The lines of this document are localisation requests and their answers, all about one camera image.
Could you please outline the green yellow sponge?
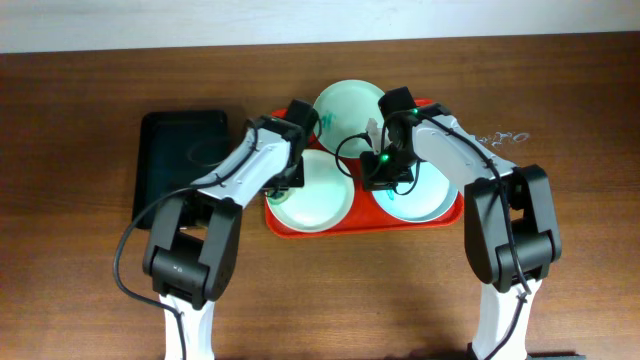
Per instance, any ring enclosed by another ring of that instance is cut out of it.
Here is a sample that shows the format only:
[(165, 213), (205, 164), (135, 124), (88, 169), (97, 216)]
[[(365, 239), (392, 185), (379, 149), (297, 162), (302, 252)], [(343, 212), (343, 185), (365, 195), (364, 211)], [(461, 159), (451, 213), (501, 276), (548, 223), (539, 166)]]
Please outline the green yellow sponge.
[(265, 193), (267, 200), (272, 204), (280, 204), (286, 201), (289, 195), (288, 190), (269, 190)]

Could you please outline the white plate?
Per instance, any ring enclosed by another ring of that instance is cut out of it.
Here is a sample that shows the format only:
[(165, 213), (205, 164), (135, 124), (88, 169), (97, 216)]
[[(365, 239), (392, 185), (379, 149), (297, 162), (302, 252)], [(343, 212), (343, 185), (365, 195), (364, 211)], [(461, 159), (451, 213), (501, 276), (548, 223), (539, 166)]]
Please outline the white plate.
[(355, 199), (352, 178), (342, 174), (332, 154), (307, 149), (302, 154), (304, 185), (291, 188), (278, 200), (268, 198), (271, 214), (286, 228), (319, 233), (339, 224)]

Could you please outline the light blue plate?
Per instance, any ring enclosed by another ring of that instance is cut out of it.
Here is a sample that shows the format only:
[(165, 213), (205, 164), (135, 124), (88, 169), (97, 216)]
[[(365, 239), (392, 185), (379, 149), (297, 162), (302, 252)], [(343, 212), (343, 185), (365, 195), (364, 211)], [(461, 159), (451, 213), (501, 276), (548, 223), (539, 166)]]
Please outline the light blue plate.
[(379, 207), (390, 216), (405, 222), (424, 223), (444, 215), (455, 203), (458, 190), (436, 167), (428, 162), (420, 166), (416, 185), (399, 183), (393, 190), (373, 191)]

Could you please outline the mint green plate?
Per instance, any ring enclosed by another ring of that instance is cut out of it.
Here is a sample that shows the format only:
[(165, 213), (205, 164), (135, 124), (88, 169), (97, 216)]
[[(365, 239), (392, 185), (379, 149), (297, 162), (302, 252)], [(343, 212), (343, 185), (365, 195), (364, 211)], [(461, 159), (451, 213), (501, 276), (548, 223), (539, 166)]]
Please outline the mint green plate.
[(365, 139), (344, 143), (339, 156), (357, 159), (366, 151), (378, 154), (383, 125), (378, 101), (383, 95), (383, 90), (362, 80), (343, 80), (323, 90), (313, 105), (320, 117), (314, 129), (320, 133), (320, 144), (335, 153), (344, 139), (364, 133)]

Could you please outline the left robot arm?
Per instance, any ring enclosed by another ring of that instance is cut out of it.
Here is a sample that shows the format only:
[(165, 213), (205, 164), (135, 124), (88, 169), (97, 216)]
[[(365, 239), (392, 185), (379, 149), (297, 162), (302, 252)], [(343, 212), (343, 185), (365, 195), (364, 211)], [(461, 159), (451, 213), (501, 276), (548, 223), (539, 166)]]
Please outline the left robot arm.
[(213, 358), (213, 312), (234, 272), (243, 211), (259, 192), (303, 186), (302, 153), (318, 120), (301, 100), (282, 117), (253, 120), (216, 169), (160, 201), (142, 267), (164, 309), (166, 358)]

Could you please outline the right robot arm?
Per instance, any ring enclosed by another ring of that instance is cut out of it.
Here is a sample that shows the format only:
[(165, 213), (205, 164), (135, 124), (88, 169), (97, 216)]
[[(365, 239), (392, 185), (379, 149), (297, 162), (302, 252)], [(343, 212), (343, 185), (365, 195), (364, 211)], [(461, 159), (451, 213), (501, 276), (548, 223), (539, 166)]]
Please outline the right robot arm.
[(464, 248), (482, 284), (471, 359), (526, 359), (531, 302), (562, 253), (546, 172), (519, 167), (485, 148), (439, 103), (420, 106), (406, 87), (378, 101), (383, 121), (360, 156), (363, 187), (393, 190), (439, 170), (464, 197)]

